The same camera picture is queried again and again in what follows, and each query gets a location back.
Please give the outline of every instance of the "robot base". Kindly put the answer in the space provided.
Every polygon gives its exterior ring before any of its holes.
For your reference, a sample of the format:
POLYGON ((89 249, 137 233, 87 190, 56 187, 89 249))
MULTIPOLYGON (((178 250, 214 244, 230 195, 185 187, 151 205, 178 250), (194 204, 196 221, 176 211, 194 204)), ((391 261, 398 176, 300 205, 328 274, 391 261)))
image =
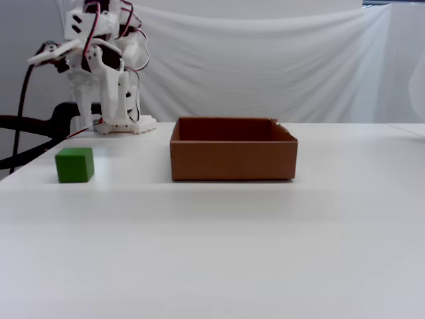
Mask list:
POLYGON ((95 131, 101 134, 109 134, 114 132, 131 132, 134 134, 141 134, 152 131, 156 128, 157 120, 152 116, 140 116, 136 123, 129 123, 128 125, 109 125, 102 123, 94 127, 95 131))

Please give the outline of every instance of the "green cube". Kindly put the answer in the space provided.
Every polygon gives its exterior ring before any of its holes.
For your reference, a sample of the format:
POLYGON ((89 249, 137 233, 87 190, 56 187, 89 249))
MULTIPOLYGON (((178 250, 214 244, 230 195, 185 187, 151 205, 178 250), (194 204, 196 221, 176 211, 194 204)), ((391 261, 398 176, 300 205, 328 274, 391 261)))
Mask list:
POLYGON ((86 183, 94 174, 91 148, 64 148, 54 158, 61 183, 86 183))

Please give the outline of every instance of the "cardboard box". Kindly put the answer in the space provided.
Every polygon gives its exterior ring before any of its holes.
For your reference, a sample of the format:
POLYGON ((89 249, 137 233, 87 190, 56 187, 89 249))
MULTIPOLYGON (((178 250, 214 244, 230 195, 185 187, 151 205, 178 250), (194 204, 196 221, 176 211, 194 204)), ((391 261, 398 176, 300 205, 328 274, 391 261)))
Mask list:
POLYGON ((173 181, 295 177, 298 141, 269 118, 183 117, 170 148, 173 181))

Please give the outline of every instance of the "white wall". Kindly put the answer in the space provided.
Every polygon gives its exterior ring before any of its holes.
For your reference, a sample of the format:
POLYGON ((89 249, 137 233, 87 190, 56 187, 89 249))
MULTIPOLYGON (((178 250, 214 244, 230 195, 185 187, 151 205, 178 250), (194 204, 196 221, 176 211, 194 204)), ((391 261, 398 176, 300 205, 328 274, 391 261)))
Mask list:
MULTIPOLYGON (((0 10, 0 114, 16 115, 27 59, 46 40, 63 40, 55 0, 6 0, 0 10)), ((66 76, 53 66, 34 69, 27 91, 24 116, 47 120, 53 108, 70 98, 66 76)), ((12 155, 15 132, 0 129, 0 159, 12 155)), ((20 152, 48 138, 21 134, 20 152)), ((8 171, 0 171, 0 179, 8 171)))

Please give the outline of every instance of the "white robot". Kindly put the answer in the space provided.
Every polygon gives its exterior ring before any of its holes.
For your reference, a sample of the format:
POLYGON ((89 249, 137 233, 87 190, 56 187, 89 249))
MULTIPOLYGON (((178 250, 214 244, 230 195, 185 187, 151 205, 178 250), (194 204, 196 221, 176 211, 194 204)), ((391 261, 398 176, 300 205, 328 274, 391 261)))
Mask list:
POLYGON ((151 116, 140 115, 139 83, 131 83, 131 72, 139 79, 137 71, 149 62, 146 47, 147 60, 137 65, 140 36, 147 42, 140 27, 128 1, 76 0, 66 14, 67 42, 46 43, 28 63, 52 63, 59 72, 68 73, 83 128, 92 125, 92 93, 98 89, 102 123, 96 126, 97 131, 140 134, 156 125, 151 116))

